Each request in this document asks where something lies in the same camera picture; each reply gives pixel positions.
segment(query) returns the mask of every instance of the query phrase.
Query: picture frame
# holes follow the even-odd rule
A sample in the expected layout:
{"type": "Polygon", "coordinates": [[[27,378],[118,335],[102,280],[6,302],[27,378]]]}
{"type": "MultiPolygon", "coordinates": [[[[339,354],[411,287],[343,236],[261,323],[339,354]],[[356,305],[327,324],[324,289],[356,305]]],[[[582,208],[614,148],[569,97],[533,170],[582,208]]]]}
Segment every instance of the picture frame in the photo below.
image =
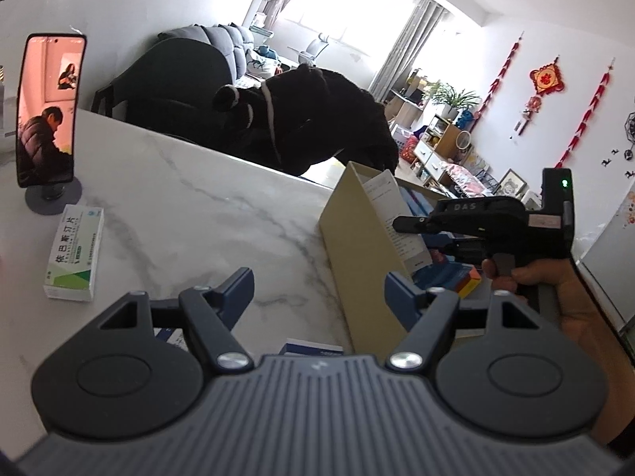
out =
{"type": "Polygon", "coordinates": [[[521,198],[526,190],[527,183],[511,168],[500,180],[496,192],[497,197],[521,198]]]}

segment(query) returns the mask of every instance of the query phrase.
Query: black armchair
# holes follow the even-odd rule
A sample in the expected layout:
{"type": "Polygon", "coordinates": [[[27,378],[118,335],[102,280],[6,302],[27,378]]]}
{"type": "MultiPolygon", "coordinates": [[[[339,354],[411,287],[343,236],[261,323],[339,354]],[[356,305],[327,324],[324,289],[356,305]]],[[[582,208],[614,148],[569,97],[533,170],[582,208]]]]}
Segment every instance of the black armchair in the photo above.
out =
{"type": "Polygon", "coordinates": [[[125,121],[209,148],[224,117],[213,110],[217,90],[232,84],[223,54],[214,46],[171,38],[153,46],[124,73],[94,95],[91,111],[104,114],[127,103],[125,121]]]}

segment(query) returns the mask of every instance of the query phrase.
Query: gray sofa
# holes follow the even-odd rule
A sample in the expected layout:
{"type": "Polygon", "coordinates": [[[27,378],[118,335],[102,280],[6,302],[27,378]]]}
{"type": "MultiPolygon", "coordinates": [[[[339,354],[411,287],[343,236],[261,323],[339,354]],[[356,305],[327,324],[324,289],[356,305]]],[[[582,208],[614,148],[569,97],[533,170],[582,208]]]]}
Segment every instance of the gray sofa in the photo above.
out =
{"type": "Polygon", "coordinates": [[[233,83],[247,73],[247,58],[245,52],[253,49],[253,33],[245,27],[232,23],[231,25],[217,25],[204,27],[192,25],[191,27],[176,28],[159,34],[159,40],[173,37],[194,39],[217,48],[222,54],[229,71],[232,74],[233,83]]]}

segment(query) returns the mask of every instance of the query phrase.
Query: phone screen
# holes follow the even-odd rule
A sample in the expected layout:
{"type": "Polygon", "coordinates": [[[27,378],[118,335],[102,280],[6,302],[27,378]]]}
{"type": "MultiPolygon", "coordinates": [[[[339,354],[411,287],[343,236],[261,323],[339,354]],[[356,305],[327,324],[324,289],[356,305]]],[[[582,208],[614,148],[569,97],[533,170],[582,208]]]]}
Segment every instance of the phone screen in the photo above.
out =
{"type": "Polygon", "coordinates": [[[16,164],[20,188],[71,182],[77,88],[86,37],[31,35],[18,91],[16,164]]]}

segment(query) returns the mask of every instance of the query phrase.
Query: potted plant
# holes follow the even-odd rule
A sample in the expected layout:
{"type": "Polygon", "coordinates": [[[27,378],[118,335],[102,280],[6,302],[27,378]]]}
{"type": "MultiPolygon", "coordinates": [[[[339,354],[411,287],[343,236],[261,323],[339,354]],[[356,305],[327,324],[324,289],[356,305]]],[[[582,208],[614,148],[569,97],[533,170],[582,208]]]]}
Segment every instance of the potted plant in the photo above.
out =
{"type": "Polygon", "coordinates": [[[435,105],[444,106],[441,118],[453,122],[459,111],[477,105],[481,99],[474,91],[457,91],[450,84],[441,84],[433,96],[435,105]]]}

